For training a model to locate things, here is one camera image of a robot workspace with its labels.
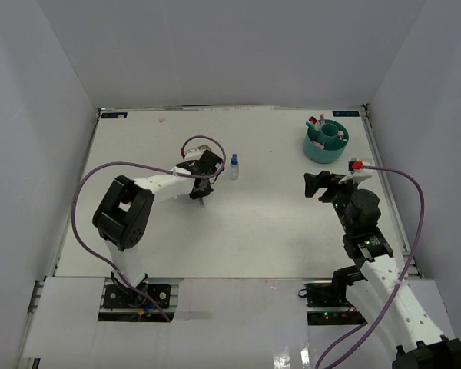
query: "cable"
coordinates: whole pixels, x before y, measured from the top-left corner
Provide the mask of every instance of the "cable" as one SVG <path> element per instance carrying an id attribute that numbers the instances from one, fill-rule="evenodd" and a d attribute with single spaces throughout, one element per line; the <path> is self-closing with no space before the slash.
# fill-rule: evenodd
<path id="1" fill-rule="evenodd" d="M 297 292 L 297 296 L 300 297 L 300 298 L 306 298 L 307 297 L 307 288 L 303 288 L 302 290 L 299 290 L 299 292 Z"/>
<path id="2" fill-rule="evenodd" d="M 187 175 L 185 173 L 177 173 L 177 175 L 179 177 L 183 177 L 183 178 L 194 178 L 194 179 L 211 179 L 213 177 L 217 177 L 223 170 L 224 170 L 224 167 L 225 167 L 225 163 L 227 161 L 227 156 L 225 155 L 225 150 L 224 148 L 222 147 L 222 145 L 214 140 L 213 138 L 211 137 L 208 137 L 208 136 L 204 136 L 204 135 L 196 135 L 196 136 L 192 136 L 190 137 L 188 140 L 186 140 L 185 143 L 183 143 L 183 146 L 181 147 L 181 154 L 183 155 L 184 154 L 184 148 L 186 147 L 186 145 L 190 142 L 190 141 L 193 141 L 195 138 L 203 138 L 203 139 L 206 139 L 208 141 L 212 141 L 213 143 L 215 143 L 218 148 L 222 151 L 222 165 L 217 169 L 217 171 L 215 172 L 215 174 L 213 175 Z M 74 236 L 75 236 L 75 239 L 77 240 L 77 242 L 91 255 L 94 255 L 96 258 L 98 259 L 101 259 L 104 263 L 108 264 L 109 266 L 111 266 L 114 271 L 116 271 L 118 273 L 118 276 L 120 277 L 120 279 L 123 281 L 123 283 L 128 287 L 130 288 L 131 290 L 133 290 L 134 292 L 136 292 L 137 294 L 139 294 L 140 296 L 146 298 L 147 300 L 149 300 L 153 305 L 154 307 L 159 310 L 159 312 L 162 314 L 162 316 L 164 317 L 164 319 L 166 321 L 171 321 L 171 319 L 169 319 L 169 317 L 166 315 L 166 313 L 164 313 L 164 311 L 161 309 L 161 307 L 159 306 L 159 304 L 157 302 L 155 302 L 155 300 L 147 293 L 141 291 L 141 290 L 138 290 L 136 287 L 132 286 L 128 280 L 124 277 L 124 275 L 120 272 L 119 268 L 116 266 L 115 263 L 113 263 L 111 260 L 105 258 L 104 256 L 98 254 L 97 252 L 95 252 L 94 250 L 92 250 L 89 246 L 87 246 L 87 244 L 84 242 L 84 240 L 82 240 L 82 238 L 80 237 L 80 234 L 78 233 L 78 229 L 77 229 L 77 220 L 75 218 L 75 215 L 77 214 L 77 203 L 78 203 L 78 197 L 80 195 L 80 192 L 82 190 L 82 188 L 84 187 L 85 185 L 85 182 L 87 182 L 87 180 L 92 177 L 92 175 L 94 175 L 95 173 L 97 173 L 98 171 L 100 171 L 101 169 L 104 169 L 104 168 L 108 168 L 108 167 L 114 167 L 114 166 L 119 166 L 119 165 L 124 165 L 124 166 L 128 166 L 128 167 L 136 167 L 136 168 L 142 168 L 142 169 L 148 169 L 149 171 L 159 171 L 160 173 L 165 173 L 166 175 L 174 175 L 174 173 L 170 170 L 167 170 L 167 169 L 161 169 L 161 168 L 157 168 L 157 167 L 152 167 L 150 165 L 143 165 L 143 164 L 138 164 L 138 163 L 132 163 L 130 161 L 112 161 L 112 162 L 109 162 L 109 163 L 104 163 L 102 165 L 99 165 L 97 166 L 96 168 L 92 169 L 90 172 L 88 172 L 80 181 L 80 183 L 78 184 L 78 187 L 77 189 L 75 190 L 75 193 L 74 193 L 74 197 L 73 197 L 73 201 L 71 203 L 71 228 L 74 232 Z"/>
<path id="3" fill-rule="evenodd" d="M 403 279 L 405 278 L 405 275 L 408 271 L 408 268 L 410 267 L 410 264 L 413 260 L 413 257 L 415 256 L 415 250 L 418 246 L 420 235 L 422 233 L 422 226 L 423 226 L 423 218 L 425 216 L 425 198 L 423 197 L 423 191 L 422 188 L 420 187 L 420 184 L 409 174 L 405 173 L 404 171 L 399 171 L 398 169 L 392 169 L 392 168 L 384 168 L 384 167 L 376 167 L 376 166 L 371 166 L 371 165 L 364 165 L 364 169 L 373 169 L 374 171 L 389 171 L 392 173 L 396 173 L 398 175 L 402 175 L 405 178 L 408 178 L 416 187 L 418 191 L 418 195 L 420 197 L 420 217 L 418 220 L 418 226 L 416 228 L 416 234 L 415 238 L 413 239 L 413 246 L 412 246 L 412 251 L 410 252 L 410 256 L 408 257 L 408 260 L 406 260 L 405 266 L 403 270 L 400 273 L 399 276 L 399 281 L 402 282 Z M 390 298 L 388 298 L 386 304 L 384 305 L 383 309 L 377 316 L 376 320 L 370 324 L 369 329 L 362 335 L 362 337 L 341 357 L 339 357 L 337 360 L 335 360 L 332 364 L 328 365 L 324 369 L 333 369 L 334 367 L 338 366 L 339 364 L 343 363 L 357 348 L 359 348 L 365 341 L 366 339 L 374 332 L 374 330 L 377 328 L 381 320 L 383 319 L 384 315 L 386 315 L 386 312 L 389 310 L 391 304 L 393 303 L 396 295 L 398 294 L 398 290 L 400 289 L 400 284 L 397 284 L 394 286 L 393 292 L 390 295 Z M 341 341 L 343 341 L 345 338 L 349 337 L 353 333 L 357 332 L 360 328 L 356 327 L 352 331 L 346 333 L 342 337 L 338 338 L 336 341 L 334 341 L 320 356 L 319 360 L 316 363 L 315 369 L 320 369 L 320 364 L 321 361 L 327 356 L 327 354 L 335 347 L 337 344 L 339 344 Z"/>
<path id="4" fill-rule="evenodd" d="M 146 300 L 147 300 L 147 298 L 144 298 L 140 304 L 138 304 L 138 305 L 128 304 L 128 306 L 131 307 L 131 308 L 132 308 L 132 307 L 133 307 L 133 308 L 139 308 L 141 305 L 145 304 L 145 301 L 146 301 Z"/>

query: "white panel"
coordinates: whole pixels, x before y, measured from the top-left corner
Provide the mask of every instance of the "white panel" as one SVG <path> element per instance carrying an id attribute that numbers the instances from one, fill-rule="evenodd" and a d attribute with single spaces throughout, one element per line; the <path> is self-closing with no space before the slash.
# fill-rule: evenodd
<path id="1" fill-rule="evenodd" d="M 408 171 L 425 191 L 416 260 L 436 279 L 461 338 L 461 1 L 427 0 L 373 100 L 372 117 L 385 165 Z M 403 179 L 390 180 L 413 236 L 416 192 Z"/>
<path id="2" fill-rule="evenodd" d="M 198 201 L 188 196 L 156 204 L 141 239 L 140 258 L 151 277 L 169 278 L 330 278 L 352 265 L 343 249 L 343 229 L 331 204 L 304 197 L 305 172 L 347 173 L 352 157 L 372 157 L 360 118 L 337 118 L 350 142 L 330 165 L 303 153 L 304 122 L 319 111 L 131 111 L 126 119 L 101 119 L 87 170 L 108 161 L 136 161 L 172 168 L 186 138 L 206 134 L 237 152 L 239 179 L 225 171 L 214 193 Z M 325 111 L 332 118 L 331 111 Z M 195 141 L 195 147 L 206 141 Z M 136 168 L 106 168 L 84 187 L 78 226 L 88 245 L 109 255 L 91 219 L 113 179 L 153 175 Z M 380 227 L 401 259 L 401 242 L 383 196 L 379 176 L 362 183 L 377 193 Z M 86 253 L 68 232 L 56 275 L 109 276 L 110 267 Z"/>
<path id="3" fill-rule="evenodd" d="M 35 0 L 0 1 L 0 368 L 14 366 L 95 123 Z"/>
<path id="4" fill-rule="evenodd" d="M 39 0 L 98 107 L 369 102 L 424 0 Z"/>
<path id="5" fill-rule="evenodd" d="M 427 314 L 452 338 L 435 282 L 418 280 L 411 281 L 410 285 Z M 331 342 L 353 327 L 308 327 L 304 300 L 296 296 L 301 286 L 301 281 L 184 280 L 172 323 L 97 323 L 92 345 L 77 347 L 79 354 L 89 350 L 89 359 L 79 362 L 73 353 L 69 359 L 57 359 L 45 352 L 40 368 L 310 369 Z M 75 327 L 85 332 L 84 328 Z M 91 337 L 94 328 L 86 333 Z M 340 344 L 324 363 L 345 352 L 361 333 L 363 331 Z M 67 340 L 72 334 L 75 332 L 67 332 L 63 339 Z M 391 361 L 373 334 L 340 367 L 385 368 L 390 367 Z"/>
<path id="6" fill-rule="evenodd" d="M 23 357 L 87 360 L 104 278 L 47 278 Z"/>

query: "pink object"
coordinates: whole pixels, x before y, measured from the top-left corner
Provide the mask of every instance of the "pink object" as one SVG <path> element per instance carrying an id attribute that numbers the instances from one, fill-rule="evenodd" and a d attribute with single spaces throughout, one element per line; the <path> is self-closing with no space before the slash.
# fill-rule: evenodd
<path id="1" fill-rule="evenodd" d="M 321 150 L 324 150 L 324 145 L 320 144 L 319 142 L 311 141 L 314 145 L 316 145 Z"/>

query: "red part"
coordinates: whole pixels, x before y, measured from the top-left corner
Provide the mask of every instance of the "red part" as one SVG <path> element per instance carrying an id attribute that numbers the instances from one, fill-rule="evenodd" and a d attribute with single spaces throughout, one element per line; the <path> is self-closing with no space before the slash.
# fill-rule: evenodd
<path id="1" fill-rule="evenodd" d="M 354 171 L 358 171 L 358 170 L 362 169 L 362 162 L 361 161 L 354 161 L 352 163 L 352 169 Z"/>

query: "label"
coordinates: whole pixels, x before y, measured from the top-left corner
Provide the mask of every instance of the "label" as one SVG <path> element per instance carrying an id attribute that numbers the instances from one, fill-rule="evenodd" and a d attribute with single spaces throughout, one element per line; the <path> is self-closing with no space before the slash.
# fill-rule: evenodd
<path id="1" fill-rule="evenodd" d="M 333 110 L 334 117 L 360 117 L 357 110 Z"/>
<path id="2" fill-rule="evenodd" d="M 128 113 L 102 113 L 101 119 L 125 119 Z"/>

